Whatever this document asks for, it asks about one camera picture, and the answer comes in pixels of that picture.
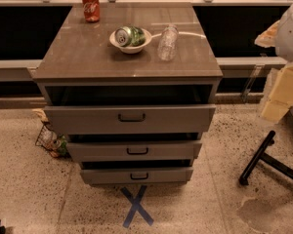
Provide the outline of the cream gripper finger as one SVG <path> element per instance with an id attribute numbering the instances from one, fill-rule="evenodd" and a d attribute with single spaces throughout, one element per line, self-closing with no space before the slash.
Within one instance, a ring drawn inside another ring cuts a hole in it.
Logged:
<path id="1" fill-rule="evenodd" d="M 275 46 L 275 38 L 277 35 L 279 21 L 273 23 L 268 29 L 259 34 L 254 43 L 263 48 L 270 48 Z"/>
<path id="2" fill-rule="evenodd" d="M 293 106 L 293 63 L 287 63 L 276 72 L 267 96 L 261 117 L 278 123 Z"/>

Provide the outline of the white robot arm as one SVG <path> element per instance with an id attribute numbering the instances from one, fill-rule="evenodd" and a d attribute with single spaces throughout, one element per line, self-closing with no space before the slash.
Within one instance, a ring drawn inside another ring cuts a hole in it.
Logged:
<path id="1" fill-rule="evenodd" d="M 255 39 L 264 48 L 274 47 L 275 53 L 287 63 L 277 72 L 261 117 L 277 123 L 293 106 L 293 4 Z"/>

